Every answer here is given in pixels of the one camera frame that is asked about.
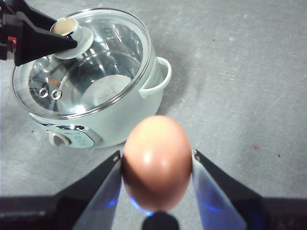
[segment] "blue light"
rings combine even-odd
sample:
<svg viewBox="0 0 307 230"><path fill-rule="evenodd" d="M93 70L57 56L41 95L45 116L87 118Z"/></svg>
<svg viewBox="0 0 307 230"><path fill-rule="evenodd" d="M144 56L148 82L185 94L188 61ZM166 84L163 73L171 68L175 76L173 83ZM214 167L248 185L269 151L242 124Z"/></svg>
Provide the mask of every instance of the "blue light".
<svg viewBox="0 0 307 230"><path fill-rule="evenodd" d="M138 203L135 201L134 198L130 197L130 201L131 201L131 203L133 204L133 206L134 206L137 210L141 211L141 212L144 213L145 215L151 217L151 216L154 214L154 213L151 212L151 211L142 209L142 208L138 205Z"/></svg>
<svg viewBox="0 0 307 230"><path fill-rule="evenodd" d="M116 204L116 200L111 200L110 203L108 203L108 205L106 206L107 208L108 207L111 207L113 206L114 204Z"/></svg>
<svg viewBox="0 0 307 230"><path fill-rule="evenodd" d="M213 210L213 211L218 211L218 212L223 211L223 209L214 207L214 206L212 206L212 205L203 204L203 206L204 206L206 209L210 209L210 210Z"/></svg>

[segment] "egg cooker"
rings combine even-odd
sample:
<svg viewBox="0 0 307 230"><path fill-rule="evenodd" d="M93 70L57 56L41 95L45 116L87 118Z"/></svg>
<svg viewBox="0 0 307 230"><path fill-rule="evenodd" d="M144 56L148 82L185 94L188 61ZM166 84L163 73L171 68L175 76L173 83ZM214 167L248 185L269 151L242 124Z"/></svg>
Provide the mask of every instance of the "egg cooker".
<svg viewBox="0 0 307 230"><path fill-rule="evenodd" d="M58 22L65 20L72 27L61 35L77 46L16 66L14 93L51 144L85 149L124 142L157 112L171 66L156 57L148 30L128 12L88 9Z"/></svg>

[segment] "glass lid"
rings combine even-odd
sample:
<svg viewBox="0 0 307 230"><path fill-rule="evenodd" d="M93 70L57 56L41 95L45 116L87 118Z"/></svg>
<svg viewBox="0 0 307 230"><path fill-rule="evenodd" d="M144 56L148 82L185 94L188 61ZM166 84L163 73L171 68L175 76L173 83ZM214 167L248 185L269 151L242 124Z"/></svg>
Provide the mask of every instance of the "glass lid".
<svg viewBox="0 0 307 230"><path fill-rule="evenodd" d="M98 8L67 18L92 31L90 48L73 58L63 57L65 51L49 55L13 73L22 105L50 119L87 115L115 103L142 77L151 54L147 29L127 12Z"/></svg>

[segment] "lid knob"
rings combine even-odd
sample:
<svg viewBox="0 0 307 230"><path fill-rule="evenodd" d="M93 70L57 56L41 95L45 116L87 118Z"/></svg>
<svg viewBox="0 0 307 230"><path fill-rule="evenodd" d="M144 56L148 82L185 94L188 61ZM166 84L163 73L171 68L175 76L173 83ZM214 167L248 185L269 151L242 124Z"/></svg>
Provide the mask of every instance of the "lid knob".
<svg viewBox="0 0 307 230"><path fill-rule="evenodd" d="M77 46L73 49L55 53L59 59L72 59L87 51L93 44L94 34L92 30L85 26L80 26L79 22L72 18L58 20L50 28L50 31L77 41Z"/></svg>

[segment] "chrome trim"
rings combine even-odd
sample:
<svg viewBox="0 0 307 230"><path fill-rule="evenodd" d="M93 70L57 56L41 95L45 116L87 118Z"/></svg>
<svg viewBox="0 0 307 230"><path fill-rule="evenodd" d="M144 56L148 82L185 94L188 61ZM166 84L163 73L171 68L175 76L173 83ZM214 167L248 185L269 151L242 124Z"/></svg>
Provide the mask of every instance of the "chrome trim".
<svg viewBox="0 0 307 230"><path fill-rule="evenodd" d="M51 124L51 123L48 123L48 122L42 122L42 121L38 120L36 117L34 117L31 113L29 113L29 115L37 123L39 123L43 126L46 126L46 127L50 127L52 129L72 130L72 131L82 132L82 133L86 134L94 142L94 145L97 144L97 143L100 143L102 141L102 138L95 131L90 129L89 127L80 126L80 125L70 125L70 126L55 125L55 124Z"/></svg>

